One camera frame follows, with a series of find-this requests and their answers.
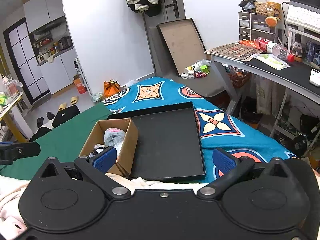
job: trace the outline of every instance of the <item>black slipper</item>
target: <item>black slipper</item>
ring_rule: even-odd
[[[49,120],[52,120],[52,119],[54,118],[54,114],[51,113],[51,112],[47,112],[47,118],[48,118]]]
[[[38,128],[40,128],[43,125],[43,120],[44,120],[43,117],[40,117],[40,118],[37,119],[37,127]]]

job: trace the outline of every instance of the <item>blue bedsheet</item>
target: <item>blue bedsheet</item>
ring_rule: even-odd
[[[236,157],[243,155],[256,162],[272,157],[296,158],[278,142],[240,120],[226,114],[185,85],[158,77],[143,80],[103,101],[113,112],[127,112],[155,106],[192,101],[204,153],[206,177],[211,182],[222,175],[212,161],[212,150],[221,147]]]

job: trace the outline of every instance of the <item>desk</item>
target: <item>desk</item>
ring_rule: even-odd
[[[11,108],[13,108],[20,101],[20,99],[22,98],[22,95],[23,95],[23,92],[20,92],[18,97],[3,109],[3,111],[0,113],[0,120],[3,119],[5,121],[8,128],[10,129],[12,134],[15,136],[15,138],[18,140],[18,142],[24,143],[24,142],[27,142],[26,138],[20,133],[19,129],[16,127],[10,115],[8,114]]]
[[[278,113],[275,125],[273,130],[271,131],[270,137],[273,136],[275,130],[280,131],[281,133],[285,134],[286,136],[289,135],[288,132],[285,132],[284,129],[281,129],[277,126],[277,122],[279,121],[282,113],[282,109],[284,107],[285,99],[290,91],[294,91],[300,95],[305,96],[306,98],[314,101],[315,103],[320,105],[320,87],[316,87],[309,82],[311,67],[305,65],[304,63],[300,62],[293,62],[290,63],[289,68],[284,68],[281,70],[276,70],[267,64],[257,60],[256,58],[251,59],[248,62],[242,62],[238,60],[233,60],[229,58],[224,58],[216,55],[212,55],[211,57],[211,67],[215,71],[216,75],[218,75],[224,83],[224,88],[226,89],[227,93],[231,98],[231,102],[226,110],[228,114],[232,114],[240,97],[241,91],[237,91],[225,71],[222,64],[228,64],[231,66],[235,66],[241,68],[243,70],[249,71],[256,75],[262,76],[269,80],[272,80],[280,85],[286,87],[284,99],[282,101],[280,111]],[[313,140],[312,144],[308,147],[308,150],[313,146],[313,143],[316,139],[320,136],[320,130]]]

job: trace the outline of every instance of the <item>blue gripper pad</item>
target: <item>blue gripper pad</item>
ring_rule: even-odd
[[[223,149],[214,149],[212,152],[213,164],[223,173],[226,174],[228,171],[237,166],[236,161],[230,153]]]
[[[89,162],[92,163],[92,166],[105,174],[116,163],[117,150],[114,147],[108,147],[91,159]]]

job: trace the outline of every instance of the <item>red bottle cap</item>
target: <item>red bottle cap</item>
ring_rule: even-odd
[[[294,62],[294,55],[289,54],[289,55],[287,56],[287,61],[289,61],[289,62]]]

